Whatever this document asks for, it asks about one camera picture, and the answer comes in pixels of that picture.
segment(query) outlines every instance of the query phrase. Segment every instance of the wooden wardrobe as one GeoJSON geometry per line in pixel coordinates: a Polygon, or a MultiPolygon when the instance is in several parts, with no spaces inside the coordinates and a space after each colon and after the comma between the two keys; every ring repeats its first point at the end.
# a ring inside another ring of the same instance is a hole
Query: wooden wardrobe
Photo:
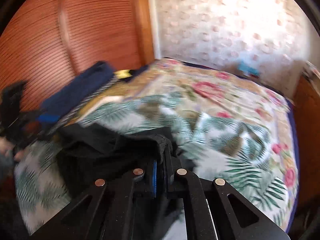
{"type": "Polygon", "coordinates": [[[116,70],[154,60],[148,0],[26,0],[0,37],[0,91],[27,80],[32,110],[98,60],[116,70]]]}
{"type": "Polygon", "coordinates": [[[302,209],[320,199],[320,94],[305,75],[300,77],[294,104],[300,159],[298,209],[302,209]]]}

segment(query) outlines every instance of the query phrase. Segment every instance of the patterned wall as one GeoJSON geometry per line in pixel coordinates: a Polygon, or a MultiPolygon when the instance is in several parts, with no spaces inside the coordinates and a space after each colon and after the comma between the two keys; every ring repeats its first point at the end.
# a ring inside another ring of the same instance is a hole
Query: patterned wall
{"type": "Polygon", "coordinates": [[[155,0],[162,57],[234,72],[244,61],[289,97],[308,60],[308,19],[294,0],[155,0]]]}

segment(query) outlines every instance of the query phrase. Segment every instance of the pink flower pattern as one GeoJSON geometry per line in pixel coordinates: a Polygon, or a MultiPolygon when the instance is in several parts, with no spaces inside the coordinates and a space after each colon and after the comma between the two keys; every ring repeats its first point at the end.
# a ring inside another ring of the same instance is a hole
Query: pink flower pattern
{"type": "Polygon", "coordinates": [[[172,64],[172,65],[178,65],[180,62],[178,62],[177,60],[175,59],[168,59],[169,63],[172,64]]]}
{"type": "Polygon", "coordinates": [[[281,145],[280,144],[273,144],[272,145],[272,147],[271,147],[271,149],[273,150],[273,152],[275,153],[275,154],[280,154],[280,152],[281,152],[281,145]]]}
{"type": "Polygon", "coordinates": [[[263,112],[261,108],[255,109],[255,111],[258,113],[258,115],[263,116],[263,112]]]}
{"type": "Polygon", "coordinates": [[[193,84],[193,90],[205,98],[224,98],[225,92],[219,85],[210,82],[198,82],[193,84]]]}
{"type": "Polygon", "coordinates": [[[279,98],[276,96],[276,94],[270,90],[266,90],[266,93],[270,96],[271,102],[276,104],[276,106],[281,106],[282,102],[279,100],[279,98]]]}
{"type": "Polygon", "coordinates": [[[232,116],[227,113],[227,112],[218,112],[217,117],[222,117],[222,118],[232,118],[232,116]]]}
{"type": "Polygon", "coordinates": [[[296,172],[294,168],[287,169],[284,176],[284,184],[287,187],[292,187],[294,185],[295,180],[296,180],[296,172]]]}
{"type": "Polygon", "coordinates": [[[285,151],[289,150],[289,147],[288,147],[288,145],[287,145],[286,143],[281,143],[281,144],[280,144],[280,147],[281,147],[282,149],[284,149],[285,151]]]}
{"type": "Polygon", "coordinates": [[[230,78],[230,75],[228,73],[225,73],[225,72],[218,72],[216,74],[216,77],[224,79],[224,80],[228,80],[230,78]]]}

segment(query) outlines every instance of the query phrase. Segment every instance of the yellow object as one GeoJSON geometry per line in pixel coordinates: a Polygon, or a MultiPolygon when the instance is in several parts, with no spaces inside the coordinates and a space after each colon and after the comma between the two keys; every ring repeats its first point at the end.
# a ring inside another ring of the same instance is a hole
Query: yellow object
{"type": "Polygon", "coordinates": [[[118,79],[132,77],[132,75],[129,73],[129,70],[130,69],[118,70],[114,72],[114,74],[117,76],[118,79]]]}

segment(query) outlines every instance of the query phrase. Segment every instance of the floral bedspread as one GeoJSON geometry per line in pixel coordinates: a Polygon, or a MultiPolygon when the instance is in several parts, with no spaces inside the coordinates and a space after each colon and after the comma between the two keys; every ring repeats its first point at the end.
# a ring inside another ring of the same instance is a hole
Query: floral bedspread
{"type": "MultiPolygon", "coordinates": [[[[115,84],[97,96],[79,117],[101,98],[114,95],[124,96],[123,102],[99,106],[80,123],[98,122],[121,133],[169,125],[183,155],[196,162],[198,176],[225,178],[286,229],[298,172],[283,97],[225,72],[162,59],[129,84],[115,84]]],[[[15,175],[22,216],[33,233],[70,198],[54,158],[59,146],[37,142],[28,151],[15,175]]]]}

